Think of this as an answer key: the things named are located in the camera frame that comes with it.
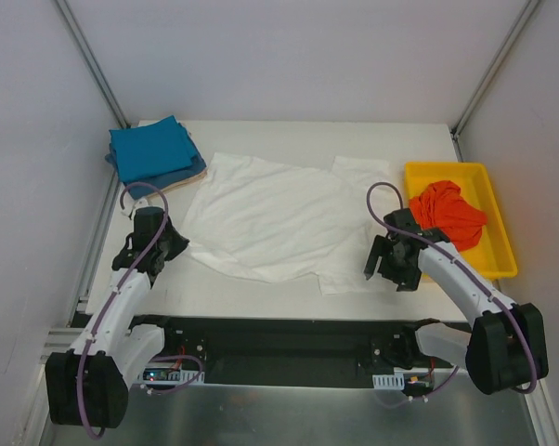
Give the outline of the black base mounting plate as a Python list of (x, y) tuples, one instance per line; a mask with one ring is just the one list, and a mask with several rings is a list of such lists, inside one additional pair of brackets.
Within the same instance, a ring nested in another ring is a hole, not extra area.
[(215, 319), (141, 315), (132, 326), (164, 329), (164, 352), (185, 353), (184, 369), (206, 385), (370, 388), (390, 374), (384, 350), (408, 321)]

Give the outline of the beige folded t shirt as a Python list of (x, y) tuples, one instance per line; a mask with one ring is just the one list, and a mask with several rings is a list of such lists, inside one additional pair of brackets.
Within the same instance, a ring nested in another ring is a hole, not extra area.
[[(150, 177), (142, 179), (142, 182), (150, 184), (162, 192), (167, 192), (169, 190), (174, 190), (179, 187), (187, 186), (189, 184), (195, 183), (207, 175), (207, 169), (203, 169), (199, 173), (192, 173), (188, 170), (178, 170), (175, 172), (170, 172), (157, 177)], [(147, 186), (135, 186), (129, 190), (129, 194), (134, 200), (139, 200), (140, 198), (151, 198), (157, 195), (157, 192)]]

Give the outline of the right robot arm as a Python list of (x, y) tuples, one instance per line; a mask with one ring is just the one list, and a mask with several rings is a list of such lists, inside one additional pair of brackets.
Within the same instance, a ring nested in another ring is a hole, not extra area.
[(402, 368), (422, 366), (432, 357), (467, 371), (490, 395), (512, 389), (528, 394), (549, 372), (543, 316), (517, 304), (476, 272), (438, 229), (422, 230), (408, 208), (380, 219), (387, 232), (375, 237), (364, 275), (378, 274), (399, 292), (414, 292), (423, 275), (456, 305), (468, 332), (425, 319), (405, 325), (385, 357)]

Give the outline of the blue folded t shirt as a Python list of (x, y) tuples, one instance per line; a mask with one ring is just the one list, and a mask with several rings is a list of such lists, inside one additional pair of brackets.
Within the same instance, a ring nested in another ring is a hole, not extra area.
[[(207, 164), (203, 160), (192, 139), (188, 138), (188, 142), (183, 142), (181, 148), (190, 155), (191, 166), (173, 172), (161, 174), (156, 177), (143, 178), (140, 179), (139, 182), (144, 182), (150, 184), (158, 190), (166, 191), (203, 179), (207, 175)], [(110, 152), (105, 156), (105, 160), (108, 164), (113, 166), (115, 170), (118, 170), (115, 151), (111, 145), (109, 146), (109, 150)], [(143, 197), (148, 197), (156, 194), (156, 192), (151, 187), (146, 186), (131, 187), (128, 193), (134, 200), (139, 200)]]

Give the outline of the right aluminium frame post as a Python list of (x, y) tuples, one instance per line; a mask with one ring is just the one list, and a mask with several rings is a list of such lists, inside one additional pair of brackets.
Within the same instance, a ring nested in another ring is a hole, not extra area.
[(459, 119), (451, 127), (450, 134), (454, 141), (457, 141), (460, 138), (464, 128), (469, 124), (491, 85), (501, 73), (504, 63), (510, 57), (518, 40), (525, 32), (528, 24), (533, 20), (533, 17), (542, 4), (543, 2), (540, 0), (528, 0), (522, 5), (516, 18), (513, 20), (509, 31), (502, 39), (500, 46), (488, 64), (485, 72), (481, 76), (474, 92), (463, 108)]

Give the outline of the left aluminium frame post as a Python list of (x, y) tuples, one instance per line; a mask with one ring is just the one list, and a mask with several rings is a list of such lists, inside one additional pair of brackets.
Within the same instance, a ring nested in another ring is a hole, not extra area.
[(71, 36), (71, 39), (76, 46), (85, 67), (89, 71), (100, 96), (104, 100), (117, 126), (119, 128), (129, 128), (131, 124), (125, 116), (124, 110), (114, 94), (114, 91), (112, 90), (100, 63), (74, 14), (70, 2), (66, 0), (54, 0), (52, 1), (52, 4), (57, 10), (67, 32)]

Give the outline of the yellow plastic tray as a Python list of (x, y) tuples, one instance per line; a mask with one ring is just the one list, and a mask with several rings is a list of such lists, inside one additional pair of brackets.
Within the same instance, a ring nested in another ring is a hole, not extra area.
[(409, 200), (429, 184), (443, 180), (456, 183), (461, 188), (462, 198), (487, 214), (479, 244), (461, 252), (463, 258), (491, 281), (514, 277), (517, 266), (487, 169), (477, 163), (410, 162), (405, 165)]

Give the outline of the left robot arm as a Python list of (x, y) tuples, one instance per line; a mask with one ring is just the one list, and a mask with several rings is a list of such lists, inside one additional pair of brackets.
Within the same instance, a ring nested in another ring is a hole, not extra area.
[(154, 324), (134, 325), (165, 264), (189, 246), (160, 207), (137, 210), (133, 230), (111, 264), (99, 309), (64, 352), (45, 363), (49, 416), (53, 423), (100, 429), (123, 421), (130, 387), (154, 357), (169, 361), (178, 339)]

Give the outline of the teal folded t shirt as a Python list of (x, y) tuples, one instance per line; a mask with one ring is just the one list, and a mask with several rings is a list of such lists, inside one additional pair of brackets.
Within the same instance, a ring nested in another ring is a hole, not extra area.
[(171, 115), (151, 125), (111, 130), (110, 154), (120, 180), (134, 182), (191, 167), (197, 149)]

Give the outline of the orange t shirt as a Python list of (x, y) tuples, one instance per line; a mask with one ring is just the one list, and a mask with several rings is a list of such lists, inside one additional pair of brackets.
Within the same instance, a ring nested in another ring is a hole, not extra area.
[(479, 244), (488, 217), (467, 203), (461, 191), (452, 181), (431, 183), (409, 200), (409, 209), (423, 230), (440, 229), (463, 252)]

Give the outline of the aluminium frame post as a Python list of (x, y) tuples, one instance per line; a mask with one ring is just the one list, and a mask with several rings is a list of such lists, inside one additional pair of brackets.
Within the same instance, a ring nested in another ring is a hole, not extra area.
[(540, 0), (528, 0), (522, 5), (516, 18), (513, 20), (509, 31), (502, 39), (500, 46), (488, 64), (485, 72), (481, 76), (474, 92), (463, 108), (459, 119), (451, 127), (450, 134), (454, 141), (457, 141), (460, 138), (464, 128), (469, 124), (491, 85), (501, 73), (504, 63), (510, 57), (518, 40), (525, 32), (528, 24), (533, 20), (533, 17), (542, 4), (543, 2)]
[(114, 94), (114, 91), (112, 90), (100, 63), (74, 14), (70, 2), (66, 0), (54, 0), (52, 1), (52, 4), (57, 10), (67, 32), (71, 36), (71, 39), (76, 46), (85, 67), (89, 71), (100, 96), (104, 100), (117, 126), (119, 128), (129, 128), (131, 124), (125, 116), (124, 110)]

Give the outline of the white t shirt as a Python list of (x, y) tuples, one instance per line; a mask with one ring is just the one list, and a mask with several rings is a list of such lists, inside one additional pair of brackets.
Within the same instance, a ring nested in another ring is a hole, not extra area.
[(337, 156), (331, 169), (272, 163), (218, 152), (188, 208), (182, 230), (191, 256), (230, 277), (281, 283), (315, 276), (323, 295), (388, 291), (363, 269), (372, 240), (385, 233), (371, 217), (397, 209), (385, 160)]

